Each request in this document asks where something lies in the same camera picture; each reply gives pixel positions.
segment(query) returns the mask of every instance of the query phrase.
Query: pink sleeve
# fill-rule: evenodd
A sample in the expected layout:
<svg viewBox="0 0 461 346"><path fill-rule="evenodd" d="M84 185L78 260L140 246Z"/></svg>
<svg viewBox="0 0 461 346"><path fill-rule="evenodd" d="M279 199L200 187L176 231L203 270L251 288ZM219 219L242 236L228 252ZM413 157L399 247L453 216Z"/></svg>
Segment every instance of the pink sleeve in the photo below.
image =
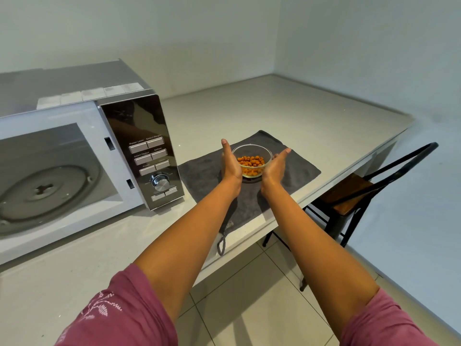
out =
<svg viewBox="0 0 461 346"><path fill-rule="evenodd" d="M410 316L380 289L365 309L352 317L343 330L340 346L434 346L434 341Z"/></svg>
<svg viewBox="0 0 461 346"><path fill-rule="evenodd" d="M173 322L135 265L114 275L106 290L62 332L56 345L177 345Z"/></svg>

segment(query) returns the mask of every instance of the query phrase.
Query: white countertop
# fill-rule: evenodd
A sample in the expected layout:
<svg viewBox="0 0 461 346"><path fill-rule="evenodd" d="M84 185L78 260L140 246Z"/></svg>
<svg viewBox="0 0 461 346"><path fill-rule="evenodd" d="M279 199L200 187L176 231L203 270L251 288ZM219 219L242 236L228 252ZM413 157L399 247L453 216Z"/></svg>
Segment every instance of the white countertop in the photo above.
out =
<svg viewBox="0 0 461 346"><path fill-rule="evenodd" d="M222 138L232 144L264 130L280 139L322 172L292 195L302 206L371 159L412 123L408 116L273 75L167 99L162 106L180 164L219 149ZM0 273L3 342L54 343L113 274L194 204L186 192L183 200L155 212L130 211ZM226 254L220 258L214 245L198 281L275 226L269 210L229 234Z"/></svg>

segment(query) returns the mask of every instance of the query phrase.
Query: forearm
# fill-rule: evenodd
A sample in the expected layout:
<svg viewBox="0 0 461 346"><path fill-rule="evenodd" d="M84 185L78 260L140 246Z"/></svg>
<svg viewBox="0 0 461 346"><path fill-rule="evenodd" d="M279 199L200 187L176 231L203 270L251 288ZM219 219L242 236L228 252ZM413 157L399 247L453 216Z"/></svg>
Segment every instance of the forearm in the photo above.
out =
<svg viewBox="0 0 461 346"><path fill-rule="evenodd" d="M135 260L175 321L216 238L235 186L222 181Z"/></svg>
<svg viewBox="0 0 461 346"><path fill-rule="evenodd" d="M337 338L379 287L346 250L318 227L280 185L266 198Z"/></svg>

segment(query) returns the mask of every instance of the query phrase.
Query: gray towel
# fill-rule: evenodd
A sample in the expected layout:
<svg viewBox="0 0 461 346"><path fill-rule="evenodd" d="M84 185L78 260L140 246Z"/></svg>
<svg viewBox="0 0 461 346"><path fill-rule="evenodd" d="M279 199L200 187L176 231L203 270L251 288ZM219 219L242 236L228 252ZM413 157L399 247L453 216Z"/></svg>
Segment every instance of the gray towel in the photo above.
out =
<svg viewBox="0 0 461 346"><path fill-rule="evenodd" d="M254 135L231 145L231 149L242 144L258 144L266 147L272 154L280 153L286 146L262 130ZM210 193L221 180L221 153L222 149L211 152L197 159L181 164L179 174L187 190L198 203ZM289 194L293 194L308 184L320 174L320 170L307 160L303 159L294 150L286 159L285 176L282 186ZM243 178L242 190L239 196L231 203L224 222L219 230L222 238L218 243L218 253L224 254L226 236L250 222L269 209L269 204L261 195L261 177L256 179Z"/></svg>

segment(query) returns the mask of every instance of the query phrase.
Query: microwave control panel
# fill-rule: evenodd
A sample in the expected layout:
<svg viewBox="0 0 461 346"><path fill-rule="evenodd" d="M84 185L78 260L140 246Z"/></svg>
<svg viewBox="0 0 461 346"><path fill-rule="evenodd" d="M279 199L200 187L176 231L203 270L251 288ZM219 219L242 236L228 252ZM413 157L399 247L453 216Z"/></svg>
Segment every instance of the microwave control panel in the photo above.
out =
<svg viewBox="0 0 461 346"><path fill-rule="evenodd" d="M123 153L147 207L153 210L183 197L158 95L101 104L101 110L115 136L115 146Z"/></svg>

